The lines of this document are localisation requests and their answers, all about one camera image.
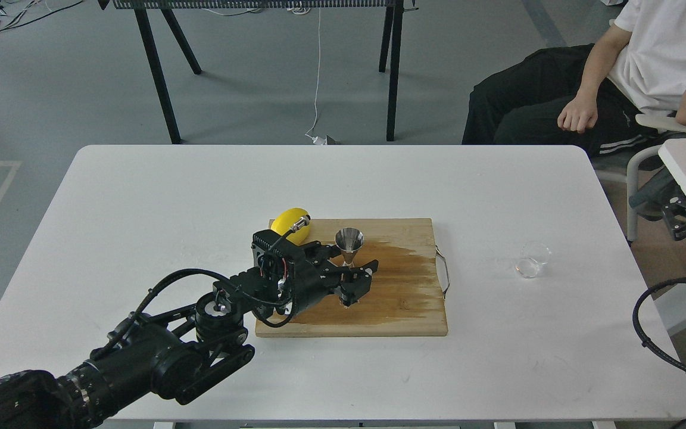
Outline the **person's right hand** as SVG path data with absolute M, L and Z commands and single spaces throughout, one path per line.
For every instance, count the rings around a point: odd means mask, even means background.
M 559 114 L 556 124 L 563 131 L 585 133 L 596 125 L 598 103 L 595 96 L 577 95 Z

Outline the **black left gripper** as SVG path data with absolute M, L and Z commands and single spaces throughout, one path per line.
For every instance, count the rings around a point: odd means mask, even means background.
M 350 307 L 369 293 L 379 261 L 360 267 L 338 266 L 332 259 L 341 255 L 334 244 L 312 241 L 296 245 L 289 239 L 310 225 L 309 216 L 294 216 L 282 234 L 258 231 L 251 239 L 258 286 L 252 292 L 258 318 L 283 315 L 293 318 L 327 296 L 336 295 Z

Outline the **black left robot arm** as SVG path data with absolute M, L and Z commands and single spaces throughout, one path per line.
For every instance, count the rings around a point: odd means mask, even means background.
M 369 293 L 379 263 L 333 258 L 340 244 L 296 245 L 291 235 L 310 224 L 302 216 L 282 234 L 254 233 L 254 266 L 231 277 L 181 269 L 164 277 L 108 335 L 102 348 L 63 377 L 25 370 L 0 378 L 0 428 L 94 428 L 149 393 L 187 405 L 255 356 L 246 344 L 246 314 L 270 328 L 335 295 L 346 307 Z M 213 278 L 196 303 L 159 315 L 145 312 L 165 288 L 191 275 Z

